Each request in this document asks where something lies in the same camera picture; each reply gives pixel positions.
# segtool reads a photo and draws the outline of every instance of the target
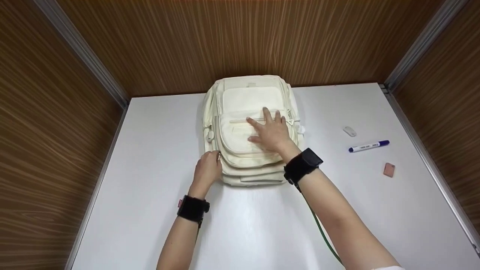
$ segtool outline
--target backpack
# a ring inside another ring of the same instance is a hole
[[[249,142],[256,135],[247,117],[264,123],[262,108],[285,116],[290,138],[302,148],[303,130],[291,87],[279,76],[243,76],[217,80],[204,98],[205,152],[219,150],[222,180],[230,185],[282,184],[282,158]]]

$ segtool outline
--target wire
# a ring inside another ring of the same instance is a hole
[[[313,209],[312,209],[312,208],[310,207],[310,205],[308,204],[307,199],[305,198],[305,196],[303,196],[303,198],[305,199],[305,202],[307,203],[308,208],[310,208],[310,211],[312,212],[313,218],[315,218],[315,222],[317,223],[318,230],[319,230],[320,233],[322,234],[322,237],[324,238],[325,243],[327,244],[328,248],[329,248],[330,251],[332,252],[333,256],[335,256],[335,258],[340,262],[340,264],[343,265],[342,260],[340,259],[340,257],[338,256],[338,254],[335,252],[335,250],[332,248],[332,246],[331,246],[330,243],[328,242],[327,237],[325,236],[325,233],[324,233],[324,231],[322,230],[322,227],[320,226],[320,222],[318,221],[317,215],[315,214],[315,212],[313,211]]]

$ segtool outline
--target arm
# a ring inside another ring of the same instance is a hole
[[[276,151],[288,163],[301,151],[288,136],[285,118],[280,118],[280,113],[277,112],[273,120],[266,108],[264,116],[265,125],[247,119],[258,132],[258,136],[252,136],[249,140]],[[324,225],[346,269],[371,270],[400,266],[320,169],[305,175],[299,181],[299,186]]]
[[[205,199],[213,182],[220,178],[222,165],[218,151],[206,152],[195,167],[188,196]],[[187,270],[197,241],[198,223],[177,217],[168,233],[156,265],[157,270]]]

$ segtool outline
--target marker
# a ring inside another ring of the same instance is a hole
[[[376,147],[380,147],[380,146],[386,146],[389,143],[390,143],[389,140],[379,141],[379,142],[375,142],[375,143],[371,143],[371,144],[367,144],[367,145],[350,147],[348,149],[348,151],[350,153],[354,153],[354,152],[363,151],[363,150],[367,150],[367,149],[372,149],[372,148],[376,148]]]

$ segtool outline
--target forearm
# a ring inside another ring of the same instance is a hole
[[[300,154],[300,150],[290,143],[279,153],[288,163]],[[299,181],[299,187],[320,218],[346,269],[370,270],[398,265],[320,169],[305,175]]]
[[[208,189],[192,185],[188,196],[203,200],[207,192]],[[192,261],[197,233],[198,223],[177,217],[168,233],[156,269],[187,270]]]

